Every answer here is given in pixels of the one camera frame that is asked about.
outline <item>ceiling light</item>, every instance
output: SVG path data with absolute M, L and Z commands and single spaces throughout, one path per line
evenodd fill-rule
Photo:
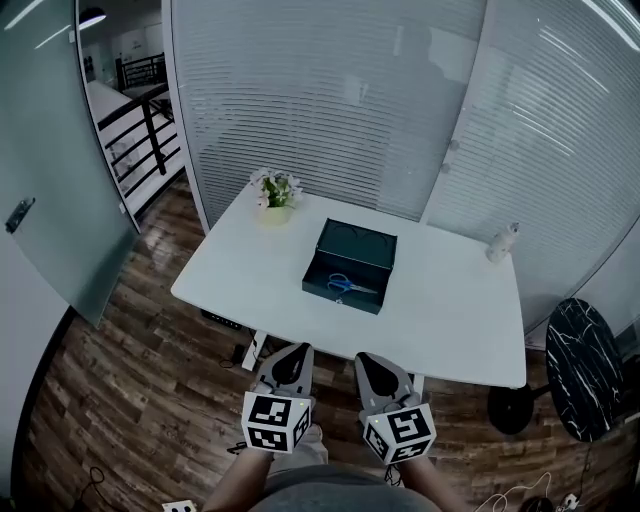
M 96 23 L 100 23 L 107 15 L 100 7 L 89 7 L 80 13 L 80 30 L 89 28 Z

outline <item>open box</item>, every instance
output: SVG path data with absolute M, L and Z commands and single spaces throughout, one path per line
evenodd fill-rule
M 326 299 L 378 314 L 393 270 L 398 237 L 327 219 L 302 289 Z M 327 286 L 332 274 L 376 293 L 340 292 Z

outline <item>black marble side table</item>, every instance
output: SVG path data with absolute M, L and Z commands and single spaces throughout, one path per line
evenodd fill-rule
M 567 432 L 579 441 L 599 439 L 612 428 L 622 396 L 611 329 L 593 306 L 566 299 L 549 318 L 546 351 L 549 384 L 537 390 L 491 388 L 491 422 L 505 434 L 520 432 L 531 420 L 534 400 L 550 390 Z

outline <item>gray shirt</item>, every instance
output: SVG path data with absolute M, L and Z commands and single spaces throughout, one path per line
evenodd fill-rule
M 379 478 L 330 465 L 307 466 L 267 480 L 262 500 L 252 512 L 437 512 L 422 495 L 391 487 Z

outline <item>potted plant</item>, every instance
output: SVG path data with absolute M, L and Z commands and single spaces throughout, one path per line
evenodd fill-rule
M 291 217 L 295 204 L 302 199 L 299 179 L 269 167 L 262 167 L 254 172 L 250 183 L 258 189 L 260 221 L 263 224 L 285 224 Z

